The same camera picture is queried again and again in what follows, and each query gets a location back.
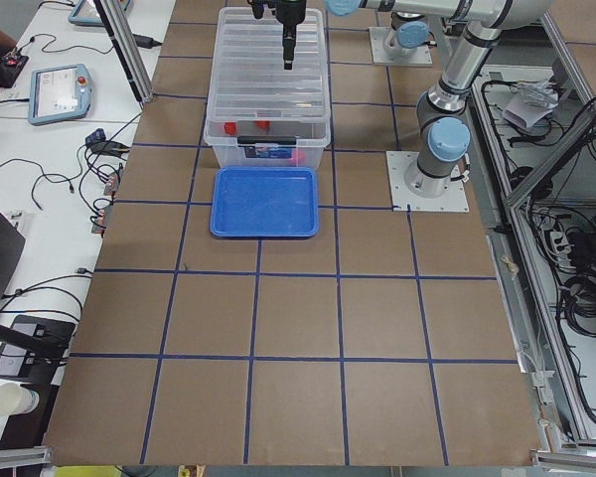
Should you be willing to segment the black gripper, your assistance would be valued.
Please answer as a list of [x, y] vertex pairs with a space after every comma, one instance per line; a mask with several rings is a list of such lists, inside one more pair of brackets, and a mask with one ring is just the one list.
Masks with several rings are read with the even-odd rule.
[[292, 70], [295, 55], [297, 27], [306, 16], [306, 0], [279, 0], [276, 4], [276, 19], [283, 26], [283, 68]]

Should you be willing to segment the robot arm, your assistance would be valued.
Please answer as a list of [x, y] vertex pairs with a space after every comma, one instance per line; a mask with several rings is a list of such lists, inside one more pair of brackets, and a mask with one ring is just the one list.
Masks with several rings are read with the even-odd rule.
[[428, 19], [422, 14], [392, 12], [390, 37], [386, 44], [398, 65], [428, 66], [436, 46]]
[[549, 1], [327, 1], [329, 12], [348, 16], [361, 8], [465, 20], [467, 26], [438, 82], [417, 102], [422, 138], [416, 162], [404, 173], [413, 194], [435, 199], [450, 182], [456, 164], [465, 156], [471, 133], [460, 115], [466, 96], [492, 48], [504, 30], [517, 29], [539, 19]]

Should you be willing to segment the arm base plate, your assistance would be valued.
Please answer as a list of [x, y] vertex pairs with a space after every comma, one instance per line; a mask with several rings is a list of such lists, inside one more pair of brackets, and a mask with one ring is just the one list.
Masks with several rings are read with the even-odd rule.
[[426, 45], [428, 26], [412, 22], [396, 29], [370, 27], [372, 62], [377, 65], [430, 67], [432, 59]]
[[455, 164], [450, 176], [430, 178], [418, 169], [417, 157], [416, 151], [386, 152], [391, 207], [402, 212], [468, 213], [468, 172]]

